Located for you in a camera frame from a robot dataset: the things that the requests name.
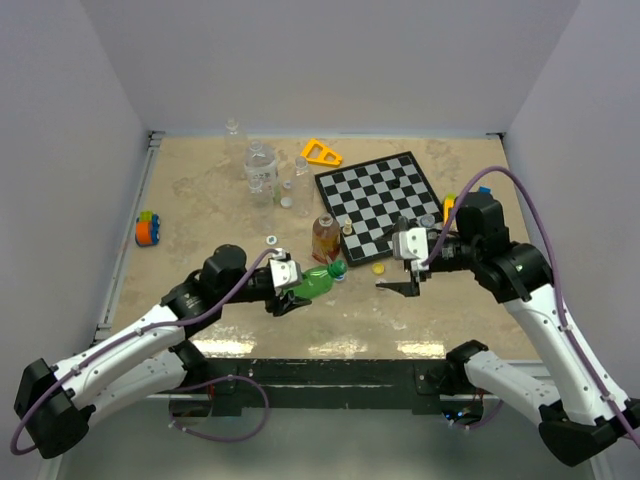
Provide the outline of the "yellow bottle cap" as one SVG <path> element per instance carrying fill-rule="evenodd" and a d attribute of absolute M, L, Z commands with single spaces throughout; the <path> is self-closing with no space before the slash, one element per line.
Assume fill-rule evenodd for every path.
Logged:
<path fill-rule="evenodd" d="M 375 263 L 372 266 L 372 271 L 376 274 L 376 275 L 381 275 L 385 272 L 385 266 L 382 263 Z"/>

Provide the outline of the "green plastic bottle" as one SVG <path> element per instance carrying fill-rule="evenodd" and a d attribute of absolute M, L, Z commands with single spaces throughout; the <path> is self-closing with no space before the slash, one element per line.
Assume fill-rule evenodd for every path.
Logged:
<path fill-rule="evenodd" d="M 295 296 L 313 300 L 328 293 L 336 281 L 329 275 L 328 265 L 317 266 L 305 271 L 301 284 L 293 288 Z"/>

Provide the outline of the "green bottle cap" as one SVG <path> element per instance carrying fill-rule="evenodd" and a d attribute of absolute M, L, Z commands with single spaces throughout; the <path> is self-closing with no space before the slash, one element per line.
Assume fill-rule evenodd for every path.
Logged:
<path fill-rule="evenodd" d="M 327 267 L 329 275 L 334 279 L 343 277 L 346 274 L 347 270 L 348 266 L 342 260 L 336 260 L 335 262 L 330 263 Z"/>

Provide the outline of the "brown tea bottle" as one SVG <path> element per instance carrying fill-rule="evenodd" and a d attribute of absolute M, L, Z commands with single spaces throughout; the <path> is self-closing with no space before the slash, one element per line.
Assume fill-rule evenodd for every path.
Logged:
<path fill-rule="evenodd" d="M 340 253 L 341 228 L 329 213 L 323 213 L 313 223 L 311 255 L 322 264 L 333 263 Z"/>

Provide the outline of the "blue label clear bottle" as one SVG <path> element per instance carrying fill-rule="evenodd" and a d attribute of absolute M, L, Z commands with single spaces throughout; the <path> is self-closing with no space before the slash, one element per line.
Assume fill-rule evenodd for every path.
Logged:
<path fill-rule="evenodd" d="M 432 229 L 436 225 L 436 218 L 432 214 L 425 214 L 418 219 L 418 223 L 423 228 Z"/>

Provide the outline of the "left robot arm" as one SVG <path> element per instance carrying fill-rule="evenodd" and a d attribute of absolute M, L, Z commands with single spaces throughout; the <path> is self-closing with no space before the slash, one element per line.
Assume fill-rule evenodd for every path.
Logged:
<path fill-rule="evenodd" d="M 275 317 L 304 306 L 293 293 L 301 281 L 299 263 L 282 248 L 249 263 L 241 247 L 218 247 L 128 327 L 53 365 L 39 358 L 26 366 L 14 402 L 20 423 L 11 453 L 52 459 L 130 403 L 167 390 L 200 390 L 206 362 L 190 338 L 218 321 L 228 303 L 262 302 Z"/>

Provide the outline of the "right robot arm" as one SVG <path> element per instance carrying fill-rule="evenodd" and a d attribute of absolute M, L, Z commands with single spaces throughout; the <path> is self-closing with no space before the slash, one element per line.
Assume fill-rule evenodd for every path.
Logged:
<path fill-rule="evenodd" d="M 436 245 L 438 230 L 399 217 L 383 237 L 394 258 L 403 261 L 407 282 L 387 289 L 417 296 L 431 274 L 468 270 L 516 320 L 550 374 L 548 384 L 500 359 L 479 341 L 446 355 L 434 376 L 441 393 L 484 390 L 517 410 L 536 427 L 548 450 L 576 466 L 614 445 L 639 426 L 639 402 L 629 397 L 596 359 L 557 297 L 558 283 L 543 254 L 511 241 L 499 201 L 472 192 L 454 217 L 457 230 Z"/>

